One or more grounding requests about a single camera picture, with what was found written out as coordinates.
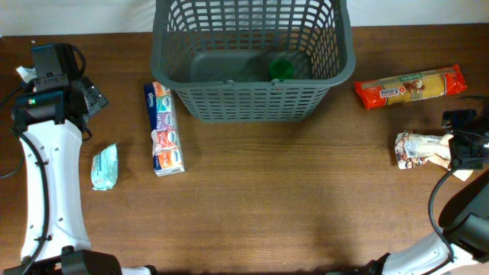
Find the grey plastic shopping basket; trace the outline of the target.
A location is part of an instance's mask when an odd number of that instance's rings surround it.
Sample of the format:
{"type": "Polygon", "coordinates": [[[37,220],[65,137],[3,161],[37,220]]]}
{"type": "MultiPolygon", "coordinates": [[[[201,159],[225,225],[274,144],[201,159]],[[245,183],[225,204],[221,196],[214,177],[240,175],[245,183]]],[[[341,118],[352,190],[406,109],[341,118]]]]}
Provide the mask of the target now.
{"type": "Polygon", "coordinates": [[[155,5],[151,72],[201,121],[301,121],[354,70],[346,0],[155,5]],[[279,59],[293,79],[270,80],[279,59]]]}

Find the green lid jar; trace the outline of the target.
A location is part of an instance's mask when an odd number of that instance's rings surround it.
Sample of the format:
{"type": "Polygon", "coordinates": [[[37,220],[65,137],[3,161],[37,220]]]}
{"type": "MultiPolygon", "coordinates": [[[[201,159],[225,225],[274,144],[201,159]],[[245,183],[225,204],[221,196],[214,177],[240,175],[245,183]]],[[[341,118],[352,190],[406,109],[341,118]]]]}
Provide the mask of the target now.
{"type": "Polygon", "coordinates": [[[288,60],[273,60],[269,65],[268,70],[270,80],[288,80],[294,78],[293,64],[288,60]]]}

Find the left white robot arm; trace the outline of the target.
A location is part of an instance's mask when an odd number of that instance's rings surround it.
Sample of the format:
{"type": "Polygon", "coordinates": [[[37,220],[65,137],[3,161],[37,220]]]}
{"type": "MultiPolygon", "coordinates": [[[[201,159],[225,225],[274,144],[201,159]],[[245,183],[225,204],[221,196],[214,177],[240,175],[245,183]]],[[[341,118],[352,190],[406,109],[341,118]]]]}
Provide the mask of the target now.
{"type": "Polygon", "coordinates": [[[79,187],[79,153],[90,111],[86,60],[71,44],[31,48],[36,70],[12,109],[28,182],[21,264],[6,274],[120,274],[117,258],[93,251],[79,187]]]}

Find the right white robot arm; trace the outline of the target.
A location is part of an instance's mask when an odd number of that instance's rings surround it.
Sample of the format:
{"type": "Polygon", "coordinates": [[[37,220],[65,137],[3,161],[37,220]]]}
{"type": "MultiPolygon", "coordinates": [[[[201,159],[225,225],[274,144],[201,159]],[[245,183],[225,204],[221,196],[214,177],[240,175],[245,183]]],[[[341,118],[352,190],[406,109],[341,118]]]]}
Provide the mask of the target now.
{"type": "Polygon", "coordinates": [[[454,173],[480,170],[488,164],[488,111],[447,111],[442,126],[449,140],[450,171],[429,197],[429,220],[434,232],[404,251],[372,260],[357,274],[445,274],[457,267],[488,262],[488,173],[458,192],[445,205],[439,220],[433,216],[436,193],[454,173]]]}

